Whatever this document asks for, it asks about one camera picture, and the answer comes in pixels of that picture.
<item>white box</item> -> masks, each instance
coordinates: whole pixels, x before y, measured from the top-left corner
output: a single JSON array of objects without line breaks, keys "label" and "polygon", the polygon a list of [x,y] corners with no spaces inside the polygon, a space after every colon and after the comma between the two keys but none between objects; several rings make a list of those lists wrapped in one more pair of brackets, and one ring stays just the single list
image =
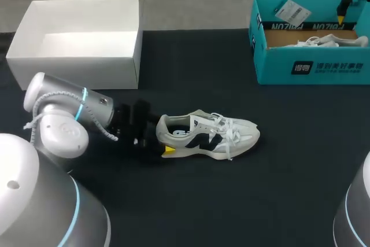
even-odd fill
[{"label": "white box", "polygon": [[32,1],[6,59],[25,90],[45,72],[89,89],[137,89],[139,0]]}]

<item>cable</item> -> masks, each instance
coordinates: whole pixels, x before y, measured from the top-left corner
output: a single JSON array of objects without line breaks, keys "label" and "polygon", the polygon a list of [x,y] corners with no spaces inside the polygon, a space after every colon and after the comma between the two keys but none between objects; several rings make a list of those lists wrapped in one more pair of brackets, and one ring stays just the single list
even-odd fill
[{"label": "cable", "polygon": [[38,113],[38,110],[39,110],[39,107],[40,107],[40,104],[42,103],[42,101],[44,101],[45,99],[47,98],[50,98],[50,97],[54,97],[56,95],[64,95],[66,97],[71,97],[71,98],[74,98],[75,100],[77,100],[80,104],[83,105],[83,107],[86,109],[86,111],[88,112],[88,114],[90,115],[91,117],[91,120],[94,122],[94,124],[96,125],[96,127],[100,130],[101,133],[104,134],[104,136],[108,137],[109,139],[113,140],[113,141],[118,141],[118,137],[114,136],[113,134],[107,132],[103,126],[101,125],[101,123],[97,120],[97,118],[95,117],[94,113],[91,111],[91,109],[88,107],[88,105],[85,103],[85,101],[83,101],[78,95],[75,95],[73,93],[70,93],[70,92],[67,92],[67,91],[56,91],[56,92],[52,92],[52,93],[47,93],[47,94],[44,94],[42,95],[41,97],[39,97],[37,99],[37,101],[35,102],[34,104],[34,108],[32,110],[32,117],[33,117],[33,121],[31,122],[32,123],[32,130],[31,130],[31,139],[30,139],[30,143],[31,144],[34,144],[35,143],[35,137],[36,137],[36,128],[37,128],[37,121],[42,117],[42,116],[39,116],[37,113]]}]

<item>new balance sneaker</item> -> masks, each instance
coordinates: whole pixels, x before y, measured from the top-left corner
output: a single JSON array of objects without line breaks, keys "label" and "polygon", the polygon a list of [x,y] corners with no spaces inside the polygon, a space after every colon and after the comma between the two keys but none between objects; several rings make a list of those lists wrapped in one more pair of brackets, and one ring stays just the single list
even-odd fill
[{"label": "new balance sneaker", "polygon": [[369,39],[366,36],[359,37],[356,40],[351,39],[341,39],[333,34],[329,34],[322,38],[311,37],[306,42],[300,42],[296,45],[288,45],[294,47],[343,47],[343,46],[357,46],[357,47],[367,47],[369,45]]},{"label": "new balance sneaker", "polygon": [[311,37],[306,42],[300,42],[296,45],[288,45],[290,47],[338,47],[339,45],[335,43],[334,41],[328,41],[324,43],[319,43],[317,40],[320,39],[319,37]]},{"label": "new balance sneaker", "polygon": [[339,46],[367,47],[369,45],[369,39],[366,36],[361,36],[356,40],[350,40],[350,39],[341,39],[334,36],[333,34],[330,34],[325,37],[314,40],[314,43],[317,44],[325,44],[328,42],[337,43]]},{"label": "new balance sneaker", "polygon": [[164,158],[206,154],[217,160],[238,156],[256,144],[257,125],[201,110],[184,116],[163,115],[157,124],[158,140],[166,146]]}]

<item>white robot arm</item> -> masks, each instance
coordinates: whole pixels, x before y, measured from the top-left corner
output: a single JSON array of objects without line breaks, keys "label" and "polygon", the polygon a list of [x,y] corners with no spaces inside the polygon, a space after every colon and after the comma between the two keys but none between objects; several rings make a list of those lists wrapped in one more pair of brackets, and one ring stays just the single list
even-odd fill
[{"label": "white robot arm", "polygon": [[108,213],[90,192],[22,138],[0,134],[0,149],[1,247],[109,246]]},{"label": "white robot arm", "polygon": [[370,246],[370,154],[357,172],[333,223],[336,247]]},{"label": "white robot arm", "polygon": [[31,143],[66,171],[87,148],[83,125],[118,140],[105,130],[114,115],[111,98],[42,72],[28,86],[24,109],[34,117],[25,126],[32,129]]}]

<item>teal shoe box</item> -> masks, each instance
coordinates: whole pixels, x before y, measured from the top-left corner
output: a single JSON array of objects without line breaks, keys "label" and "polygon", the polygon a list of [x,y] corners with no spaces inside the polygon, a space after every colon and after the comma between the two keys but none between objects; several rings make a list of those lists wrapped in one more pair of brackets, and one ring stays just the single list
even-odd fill
[{"label": "teal shoe box", "polygon": [[354,30],[370,39],[370,3],[353,0],[339,25],[341,0],[292,0],[312,12],[295,27],[275,16],[286,1],[253,1],[249,39],[259,84],[370,84],[370,47],[269,47],[265,36],[267,30]]}]

